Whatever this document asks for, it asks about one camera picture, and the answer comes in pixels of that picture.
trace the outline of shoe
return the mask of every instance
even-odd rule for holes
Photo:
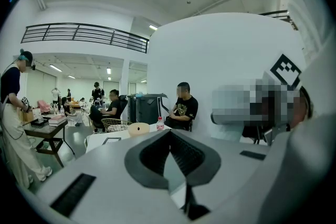
[[[28,175],[29,184],[34,182],[34,178],[31,175]]]
[[[51,176],[51,174],[52,174],[53,169],[51,169],[51,167],[47,167],[46,170],[47,170],[48,173],[46,174],[46,176],[42,180],[40,180],[41,182],[45,181],[47,179],[47,177]]]

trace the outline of dark blue shirt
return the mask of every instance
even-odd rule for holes
[[[5,101],[5,98],[10,93],[17,93],[20,90],[20,70],[16,67],[9,68],[1,77],[1,103]]]

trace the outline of black metal railing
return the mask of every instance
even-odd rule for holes
[[[48,40],[95,42],[136,50],[145,54],[149,42],[147,38],[106,26],[52,23],[27,26],[21,43]]]
[[[277,10],[275,12],[266,12],[266,13],[260,13],[259,15],[263,15],[263,16],[268,16],[274,19],[278,19],[278,20],[283,20],[285,22],[288,22],[292,25],[294,30],[298,30],[298,27],[296,26],[296,24],[293,22],[293,20],[290,18],[288,10],[284,9],[284,10]]]

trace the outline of water bottle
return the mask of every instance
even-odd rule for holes
[[[164,129],[164,123],[162,120],[162,117],[158,117],[158,121],[156,123],[156,130],[163,130]]]
[[[64,108],[63,108],[62,105],[61,105],[60,113],[61,113],[61,115],[64,115]]]

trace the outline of balcony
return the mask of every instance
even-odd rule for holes
[[[53,23],[30,25],[21,43],[71,40],[101,43],[147,53],[149,39],[122,30],[91,24]]]

